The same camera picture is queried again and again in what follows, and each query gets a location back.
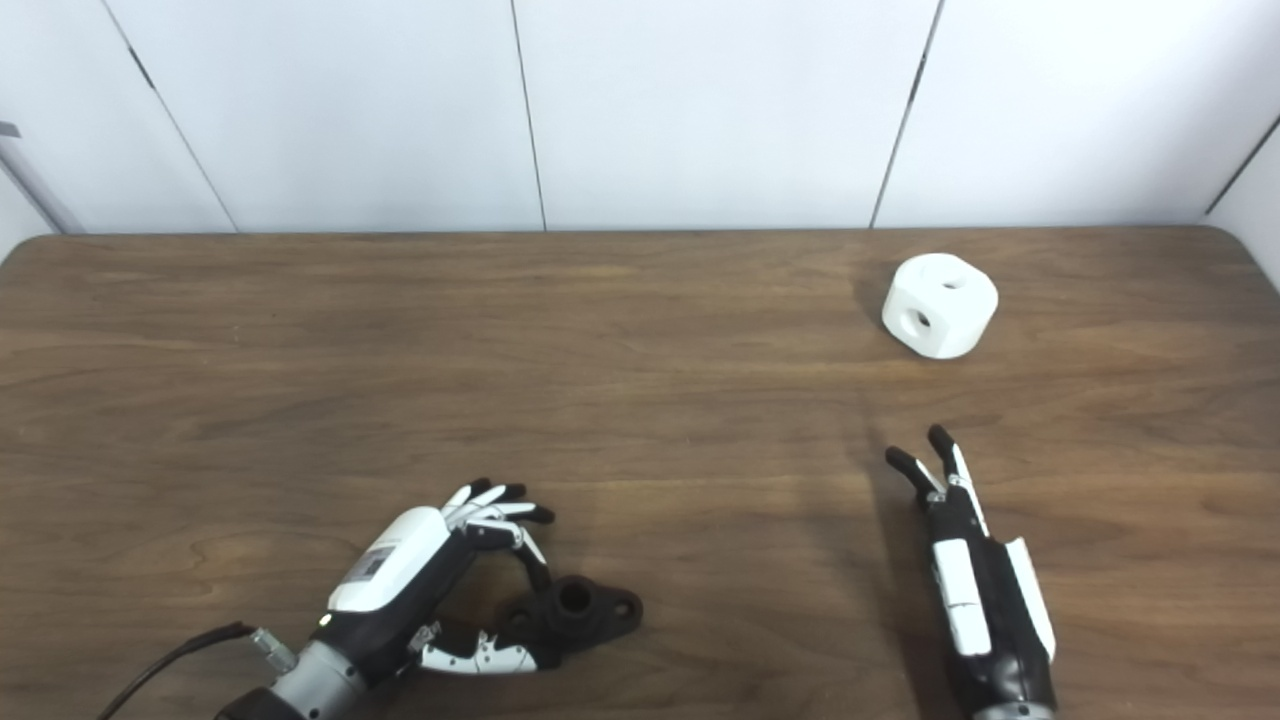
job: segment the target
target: white cube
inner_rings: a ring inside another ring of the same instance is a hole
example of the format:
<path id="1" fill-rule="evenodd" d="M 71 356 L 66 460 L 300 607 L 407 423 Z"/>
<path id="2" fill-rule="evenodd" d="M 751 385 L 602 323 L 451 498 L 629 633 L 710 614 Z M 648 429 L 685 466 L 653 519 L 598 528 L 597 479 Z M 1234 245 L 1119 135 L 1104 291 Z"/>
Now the white cube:
<path id="1" fill-rule="evenodd" d="M 959 357 L 978 345 L 1000 293 L 987 273 L 945 252 L 899 266 L 881 319 L 897 340 L 925 357 Z"/>

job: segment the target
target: wood grain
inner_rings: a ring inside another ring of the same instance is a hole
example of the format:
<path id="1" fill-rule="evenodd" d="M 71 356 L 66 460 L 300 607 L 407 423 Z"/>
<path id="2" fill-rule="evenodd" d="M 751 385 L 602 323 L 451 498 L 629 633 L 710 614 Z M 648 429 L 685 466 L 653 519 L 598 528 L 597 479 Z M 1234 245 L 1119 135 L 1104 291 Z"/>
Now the wood grain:
<path id="1" fill-rule="evenodd" d="M 964 359 L 879 327 L 952 251 Z M 1206 228 L 47 237 L 0 268 L 0 716 L 91 717 L 177 642 L 301 643 L 346 568 L 479 475 L 559 512 L 554 570 L 645 626 L 372 717 L 952 717 L 905 482 L 945 423 L 1032 547 L 1064 717 L 1280 707 L 1280 301 Z M 520 589 L 486 559 L 449 609 Z M 209 717 L 246 644 L 122 719 Z"/>

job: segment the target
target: white wall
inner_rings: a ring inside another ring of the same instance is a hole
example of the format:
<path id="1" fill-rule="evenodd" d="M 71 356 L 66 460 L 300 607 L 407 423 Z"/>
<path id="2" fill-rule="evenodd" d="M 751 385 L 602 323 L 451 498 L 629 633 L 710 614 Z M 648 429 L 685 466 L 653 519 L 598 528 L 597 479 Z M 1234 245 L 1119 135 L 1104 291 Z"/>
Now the white wall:
<path id="1" fill-rule="evenodd" d="M 947 0 L 908 110 L 938 6 L 0 0 L 0 159 L 73 232 L 1181 223 L 1280 115 L 1274 0 Z"/>
<path id="2" fill-rule="evenodd" d="M 88 0 L 0 0 L 0 159 L 68 232 L 234 228 L 138 72 Z"/>
<path id="3" fill-rule="evenodd" d="M 28 237 L 47 232 L 49 223 L 0 163 L 0 259 Z"/>
<path id="4" fill-rule="evenodd" d="M 1197 222 L 1280 115 L 1275 0 L 948 0 L 877 227 Z"/>
<path id="5" fill-rule="evenodd" d="M 246 232 L 541 229 L 509 0 L 109 0 Z"/>
<path id="6" fill-rule="evenodd" d="M 1280 133 L 1258 150 L 1206 222 L 1240 238 L 1280 288 Z"/>
<path id="7" fill-rule="evenodd" d="M 517 0 L 549 229 L 867 227 L 937 0 Z"/>

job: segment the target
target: black cable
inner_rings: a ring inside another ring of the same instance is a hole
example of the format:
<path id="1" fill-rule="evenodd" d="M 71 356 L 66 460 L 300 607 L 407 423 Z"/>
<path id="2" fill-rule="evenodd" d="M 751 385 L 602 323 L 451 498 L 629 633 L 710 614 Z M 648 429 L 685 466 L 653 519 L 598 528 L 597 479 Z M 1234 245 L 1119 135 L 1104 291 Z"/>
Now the black cable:
<path id="1" fill-rule="evenodd" d="M 108 703 L 106 708 L 97 715 L 97 720 L 108 720 L 108 717 L 115 715 L 115 712 L 120 710 L 120 706 L 128 702 L 128 700 L 133 697 L 133 693 L 138 692 L 138 688 L 141 688 L 147 680 L 156 676 L 157 673 L 168 667 L 169 664 L 172 664 L 174 660 L 178 660 L 183 655 L 191 655 L 197 650 L 204 650 L 211 644 L 218 644 L 220 642 L 233 641 L 236 638 L 243 638 L 244 635 L 252 634 L 255 630 L 257 630 L 257 628 L 252 628 L 250 625 L 246 625 L 244 623 L 232 623 L 230 625 L 223 625 L 221 628 L 214 628 L 207 633 L 201 633 L 191 638 L 189 641 L 182 643 L 180 646 L 170 650 L 168 653 L 164 655 L 164 657 L 152 662 L 150 667 L 147 667 L 146 670 L 142 671 L 141 675 L 134 678 L 133 682 L 128 684 L 128 687 L 120 691 L 120 694 L 115 696 L 115 700 Z"/>

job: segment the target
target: robotic hand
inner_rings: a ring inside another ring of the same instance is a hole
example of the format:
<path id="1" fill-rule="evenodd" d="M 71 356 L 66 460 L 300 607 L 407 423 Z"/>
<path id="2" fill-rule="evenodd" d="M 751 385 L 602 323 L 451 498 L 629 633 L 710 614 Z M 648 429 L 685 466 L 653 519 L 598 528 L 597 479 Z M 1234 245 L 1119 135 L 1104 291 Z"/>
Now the robotic hand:
<path id="1" fill-rule="evenodd" d="M 253 642 L 280 673 L 223 708 L 218 720 L 340 717 L 365 692 L 410 667 L 508 674 L 557 667 L 564 652 L 630 633 L 640 598 L 586 578 L 552 582 L 547 559 L 520 525 L 552 523 L 524 486 L 479 479 L 439 509 L 406 511 L 356 561 L 329 596 L 328 612 L 298 656 L 259 629 Z M 435 609 L 479 552 L 506 550 L 524 564 L 532 592 L 498 614 L 499 632 L 435 618 Z"/>
<path id="2" fill-rule="evenodd" d="M 1053 720 L 1053 626 L 1027 543 L 991 538 L 964 455 L 942 425 L 929 428 L 929 445 L 942 456 L 946 483 L 899 447 L 884 459 L 911 482 L 924 510 L 960 707 L 974 720 Z"/>

